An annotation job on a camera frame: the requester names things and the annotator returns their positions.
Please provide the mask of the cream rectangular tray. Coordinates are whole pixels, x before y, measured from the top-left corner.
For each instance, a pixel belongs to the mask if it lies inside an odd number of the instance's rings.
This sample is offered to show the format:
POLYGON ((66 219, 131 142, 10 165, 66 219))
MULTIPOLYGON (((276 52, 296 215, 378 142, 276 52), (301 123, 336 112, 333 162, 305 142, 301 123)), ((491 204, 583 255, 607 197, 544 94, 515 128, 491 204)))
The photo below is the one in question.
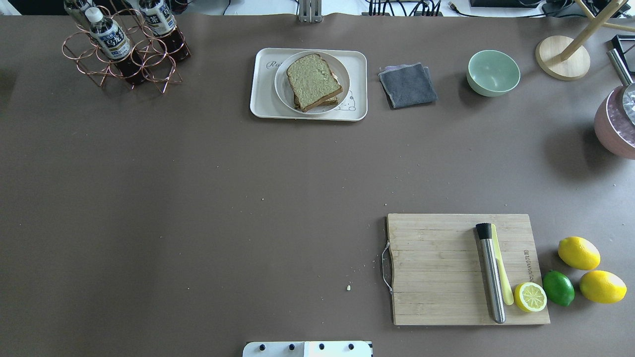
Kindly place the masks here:
POLYGON ((255 57, 250 109, 259 118, 315 119, 358 121, 367 115, 367 58, 357 51, 308 50, 305 48, 263 48, 255 57), (282 62, 302 51, 321 51, 331 54, 349 71, 351 84, 343 102, 324 115, 300 115, 279 99, 274 88, 276 71, 282 62))

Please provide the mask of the grey folded cloth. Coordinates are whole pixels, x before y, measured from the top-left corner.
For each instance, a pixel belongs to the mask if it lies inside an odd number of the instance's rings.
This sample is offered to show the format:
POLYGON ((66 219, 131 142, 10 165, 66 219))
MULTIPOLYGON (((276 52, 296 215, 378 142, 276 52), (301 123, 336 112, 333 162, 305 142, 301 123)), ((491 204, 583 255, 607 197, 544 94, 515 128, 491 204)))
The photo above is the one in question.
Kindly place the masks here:
POLYGON ((419 62, 387 66, 379 79, 393 109, 438 100, 430 69, 419 62))

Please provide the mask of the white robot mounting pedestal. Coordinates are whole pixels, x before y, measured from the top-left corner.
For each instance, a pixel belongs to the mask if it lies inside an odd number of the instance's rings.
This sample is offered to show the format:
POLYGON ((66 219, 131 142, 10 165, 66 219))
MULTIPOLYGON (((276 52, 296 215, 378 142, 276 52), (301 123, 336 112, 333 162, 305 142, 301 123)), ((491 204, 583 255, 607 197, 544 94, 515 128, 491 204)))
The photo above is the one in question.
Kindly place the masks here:
POLYGON ((369 341, 276 341, 251 342, 243 357, 372 357, 369 341))

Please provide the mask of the steel muddler black tip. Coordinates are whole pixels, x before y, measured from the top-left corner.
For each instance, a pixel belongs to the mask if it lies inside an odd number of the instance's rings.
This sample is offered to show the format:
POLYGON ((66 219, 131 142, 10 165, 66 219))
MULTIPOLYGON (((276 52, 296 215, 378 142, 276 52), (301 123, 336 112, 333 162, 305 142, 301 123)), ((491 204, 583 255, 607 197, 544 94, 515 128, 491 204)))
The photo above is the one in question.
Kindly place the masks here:
POLYGON ((484 276, 484 287, 491 319, 497 324, 504 324, 506 323, 505 304, 502 295, 501 276, 495 256, 492 224, 481 222, 476 224, 475 229, 478 235, 478 245, 481 252, 481 271, 484 276))

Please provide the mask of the bottle with white cap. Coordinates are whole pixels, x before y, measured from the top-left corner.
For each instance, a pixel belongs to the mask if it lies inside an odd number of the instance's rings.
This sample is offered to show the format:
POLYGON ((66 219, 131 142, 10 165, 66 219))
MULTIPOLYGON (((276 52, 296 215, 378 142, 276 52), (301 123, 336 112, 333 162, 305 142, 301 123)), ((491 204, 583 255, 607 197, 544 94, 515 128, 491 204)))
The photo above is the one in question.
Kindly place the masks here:
POLYGON ((141 58, 124 30, 115 20, 104 16, 99 7, 90 7, 85 14, 90 22, 90 36, 113 61, 121 77, 131 85, 143 83, 145 77, 141 70, 141 58))

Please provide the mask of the yellow knife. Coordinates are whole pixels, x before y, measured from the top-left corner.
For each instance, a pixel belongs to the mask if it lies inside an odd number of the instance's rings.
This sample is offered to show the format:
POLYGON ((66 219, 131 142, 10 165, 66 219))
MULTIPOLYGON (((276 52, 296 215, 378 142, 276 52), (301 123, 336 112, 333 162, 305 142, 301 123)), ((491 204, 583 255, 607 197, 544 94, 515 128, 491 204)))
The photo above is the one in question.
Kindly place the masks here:
POLYGON ((499 281, 501 285, 502 298, 506 305, 513 305, 514 293, 511 289, 507 272, 504 266, 504 260, 502 258, 501 247, 500 247, 499 239, 497 235, 497 227, 495 226, 495 224, 491 224, 491 233, 492 233, 492 240, 494 242, 495 259, 496 259, 498 271, 499 271, 499 281))

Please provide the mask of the yellow lemon near board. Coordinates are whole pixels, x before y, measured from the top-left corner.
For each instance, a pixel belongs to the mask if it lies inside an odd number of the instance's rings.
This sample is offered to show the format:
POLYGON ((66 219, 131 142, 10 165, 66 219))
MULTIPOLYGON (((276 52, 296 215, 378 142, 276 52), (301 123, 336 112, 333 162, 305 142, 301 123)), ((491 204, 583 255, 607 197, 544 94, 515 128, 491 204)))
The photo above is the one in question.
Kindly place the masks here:
POLYGON ((567 237, 560 240, 558 256, 565 264, 579 270, 596 269, 601 262, 599 249, 582 237, 567 237))

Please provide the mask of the green lime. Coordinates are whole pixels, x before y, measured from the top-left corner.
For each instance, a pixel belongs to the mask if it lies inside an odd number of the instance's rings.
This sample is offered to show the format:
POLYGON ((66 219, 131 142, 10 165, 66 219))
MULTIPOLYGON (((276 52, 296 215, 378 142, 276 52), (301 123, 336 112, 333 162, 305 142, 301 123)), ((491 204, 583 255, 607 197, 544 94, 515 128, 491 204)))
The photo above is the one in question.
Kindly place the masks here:
POLYGON ((569 306, 574 300, 574 287, 570 279, 559 271, 551 270, 542 279, 547 298, 560 306, 569 306))

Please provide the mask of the halved lemon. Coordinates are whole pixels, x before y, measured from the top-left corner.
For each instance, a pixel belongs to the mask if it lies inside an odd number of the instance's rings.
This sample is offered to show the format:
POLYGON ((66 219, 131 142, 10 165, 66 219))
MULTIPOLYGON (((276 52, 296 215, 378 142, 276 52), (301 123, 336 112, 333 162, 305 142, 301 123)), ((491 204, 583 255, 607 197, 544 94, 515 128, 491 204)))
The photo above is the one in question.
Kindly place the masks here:
POLYGON ((514 302, 524 312, 540 312, 546 308, 547 295, 537 283, 519 283, 514 289, 514 302))

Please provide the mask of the white round plate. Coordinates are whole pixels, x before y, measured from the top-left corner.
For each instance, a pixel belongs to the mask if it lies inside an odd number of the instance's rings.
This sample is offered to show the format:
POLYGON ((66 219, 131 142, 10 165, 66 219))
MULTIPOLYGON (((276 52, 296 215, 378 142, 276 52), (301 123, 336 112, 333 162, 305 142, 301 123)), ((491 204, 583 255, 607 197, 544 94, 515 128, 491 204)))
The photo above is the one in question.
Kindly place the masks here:
POLYGON ((274 88, 276 89, 276 93, 279 99, 281 100, 281 102, 283 102, 283 104, 285 104, 289 109, 291 109, 292 111, 295 111, 296 113, 299 113, 300 115, 324 115, 325 113, 334 111, 335 108, 343 102, 343 99, 345 99, 346 95, 348 94, 350 84, 351 84, 351 79, 350 79, 349 71, 347 70, 345 65, 343 65, 340 59, 337 59, 333 55, 327 54, 321 51, 302 51, 297 54, 293 54, 289 56, 279 66, 274 78, 274 88), (327 60, 327 63, 329 63, 331 70, 335 72, 336 77, 338 77, 339 83, 343 87, 343 93, 338 95, 338 98, 339 98, 338 105, 314 108, 313 110, 308 111, 308 113, 303 113, 302 111, 299 111, 294 108, 293 92, 292 92, 292 89, 290 88, 290 84, 288 83, 286 79, 285 72, 290 62, 296 59, 297 57, 299 57, 300 53, 306 54, 306 53, 313 53, 313 52, 316 52, 322 55, 324 59, 327 60))

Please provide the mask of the metal ice scoop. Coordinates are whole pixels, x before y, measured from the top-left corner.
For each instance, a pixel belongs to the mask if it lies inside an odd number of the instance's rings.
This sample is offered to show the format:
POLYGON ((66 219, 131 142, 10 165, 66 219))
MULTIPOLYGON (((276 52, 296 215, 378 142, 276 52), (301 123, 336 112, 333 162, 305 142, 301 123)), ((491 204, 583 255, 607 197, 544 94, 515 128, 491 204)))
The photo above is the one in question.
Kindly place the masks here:
POLYGON ((618 98, 618 102, 622 106, 622 110, 628 117, 632 124, 635 124, 635 84, 632 79, 626 65, 619 56, 618 51, 613 48, 606 53, 616 70, 616 73, 622 83, 621 96, 618 98))

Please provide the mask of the yellow lemon outer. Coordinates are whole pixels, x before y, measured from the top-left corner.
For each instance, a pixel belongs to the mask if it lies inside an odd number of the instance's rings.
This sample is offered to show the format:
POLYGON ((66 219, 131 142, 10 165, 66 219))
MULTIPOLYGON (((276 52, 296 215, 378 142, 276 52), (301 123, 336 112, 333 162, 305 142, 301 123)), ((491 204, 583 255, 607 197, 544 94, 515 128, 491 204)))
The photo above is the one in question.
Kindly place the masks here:
POLYGON ((628 291, 626 283, 619 276, 601 270, 584 274, 579 289, 585 298, 596 303, 617 303, 628 291))

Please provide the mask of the wooden cutting board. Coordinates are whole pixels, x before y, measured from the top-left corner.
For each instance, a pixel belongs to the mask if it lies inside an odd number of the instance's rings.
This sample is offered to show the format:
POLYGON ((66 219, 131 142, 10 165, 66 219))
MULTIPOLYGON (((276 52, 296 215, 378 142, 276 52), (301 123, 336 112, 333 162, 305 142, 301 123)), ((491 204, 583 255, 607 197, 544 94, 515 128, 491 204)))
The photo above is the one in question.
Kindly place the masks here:
POLYGON ((397 326, 493 326, 475 226, 497 229, 512 288, 541 284, 527 214, 389 213, 392 317, 397 326))

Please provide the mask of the plain bread slice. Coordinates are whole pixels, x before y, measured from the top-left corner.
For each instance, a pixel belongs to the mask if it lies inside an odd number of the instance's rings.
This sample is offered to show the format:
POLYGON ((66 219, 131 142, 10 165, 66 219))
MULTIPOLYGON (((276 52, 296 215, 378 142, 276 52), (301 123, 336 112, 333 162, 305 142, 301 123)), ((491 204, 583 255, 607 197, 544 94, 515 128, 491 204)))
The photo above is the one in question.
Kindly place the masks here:
POLYGON ((285 72, 300 111, 308 113, 319 103, 343 93, 343 87, 324 57, 316 52, 300 53, 285 72))

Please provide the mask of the pink bowl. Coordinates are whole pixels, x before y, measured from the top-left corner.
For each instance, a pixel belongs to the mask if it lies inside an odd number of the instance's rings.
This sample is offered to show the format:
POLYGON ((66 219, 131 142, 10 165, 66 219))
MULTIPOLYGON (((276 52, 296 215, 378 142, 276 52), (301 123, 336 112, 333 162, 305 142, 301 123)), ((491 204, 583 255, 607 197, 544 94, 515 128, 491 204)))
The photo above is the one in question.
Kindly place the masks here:
POLYGON ((624 87, 618 86, 603 100, 595 114, 594 131, 608 151, 634 160, 634 125, 622 108, 623 91, 624 87))

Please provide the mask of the aluminium frame post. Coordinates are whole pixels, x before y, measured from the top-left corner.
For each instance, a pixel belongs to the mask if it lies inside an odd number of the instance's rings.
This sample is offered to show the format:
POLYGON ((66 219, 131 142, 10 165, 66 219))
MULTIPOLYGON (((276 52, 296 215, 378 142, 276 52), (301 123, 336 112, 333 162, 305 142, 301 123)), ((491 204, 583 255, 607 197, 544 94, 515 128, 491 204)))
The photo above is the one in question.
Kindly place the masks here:
POLYGON ((322 22, 322 0, 298 0, 300 23, 322 22))

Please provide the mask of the green ceramic bowl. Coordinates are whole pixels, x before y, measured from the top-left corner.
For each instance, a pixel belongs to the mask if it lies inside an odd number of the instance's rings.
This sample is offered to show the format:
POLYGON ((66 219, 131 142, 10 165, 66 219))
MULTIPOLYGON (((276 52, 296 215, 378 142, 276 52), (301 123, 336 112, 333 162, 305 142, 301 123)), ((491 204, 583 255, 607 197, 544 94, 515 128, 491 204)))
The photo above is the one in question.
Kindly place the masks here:
POLYGON ((467 66, 470 88, 485 97, 499 97, 514 90, 521 81, 517 63, 497 50, 483 50, 472 55, 467 66))

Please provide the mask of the bread slice under egg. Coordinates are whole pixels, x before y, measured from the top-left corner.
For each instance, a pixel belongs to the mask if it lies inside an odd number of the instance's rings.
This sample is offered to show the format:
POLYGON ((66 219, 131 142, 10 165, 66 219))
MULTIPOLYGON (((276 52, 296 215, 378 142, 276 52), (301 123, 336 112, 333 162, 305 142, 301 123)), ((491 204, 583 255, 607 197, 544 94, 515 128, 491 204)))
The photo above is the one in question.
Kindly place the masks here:
MULTIPOLYGON (((297 110, 300 110, 300 103, 299 103, 299 97, 297 97, 297 95, 293 96, 293 103, 294 103, 294 108, 297 110)), ((335 106, 338 105, 339 101, 338 101, 338 97, 332 97, 330 99, 325 100, 322 103, 319 103, 316 108, 319 108, 321 106, 335 106)))

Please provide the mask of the wooden mug tree stand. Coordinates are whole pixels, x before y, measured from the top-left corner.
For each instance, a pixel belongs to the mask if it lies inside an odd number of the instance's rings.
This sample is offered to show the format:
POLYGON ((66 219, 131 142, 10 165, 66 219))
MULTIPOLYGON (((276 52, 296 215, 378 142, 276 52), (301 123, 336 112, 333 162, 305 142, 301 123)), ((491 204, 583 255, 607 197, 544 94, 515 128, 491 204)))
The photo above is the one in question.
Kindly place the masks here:
POLYGON ((633 33, 633 26, 608 22, 627 2, 626 0, 610 0, 599 14, 594 15, 582 0, 575 2, 583 14, 589 19, 588 25, 576 38, 567 36, 551 36, 538 43, 535 58, 538 65, 552 77, 571 81, 584 77, 590 69, 590 55, 583 47, 586 41, 601 27, 633 33))

